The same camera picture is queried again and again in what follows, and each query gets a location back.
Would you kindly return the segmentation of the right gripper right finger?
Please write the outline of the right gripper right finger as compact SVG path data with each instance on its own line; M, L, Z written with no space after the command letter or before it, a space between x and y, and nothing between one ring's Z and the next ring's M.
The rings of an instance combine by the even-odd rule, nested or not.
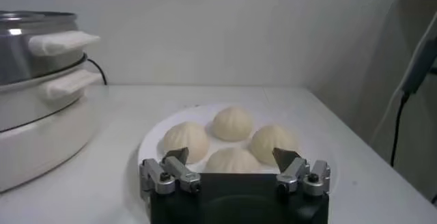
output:
M276 175L277 190L280 195L290 195L298 189L311 197L319 197L330 191L330 166L324 160L310 164L297 152L273 148L272 155L280 174Z

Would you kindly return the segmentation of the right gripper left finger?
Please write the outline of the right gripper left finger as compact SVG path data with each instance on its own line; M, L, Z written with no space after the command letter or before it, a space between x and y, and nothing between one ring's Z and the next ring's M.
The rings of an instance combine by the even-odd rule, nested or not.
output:
M200 200L201 174L187 166L189 150L168 151L157 161L145 158L139 164L140 197L142 200Z

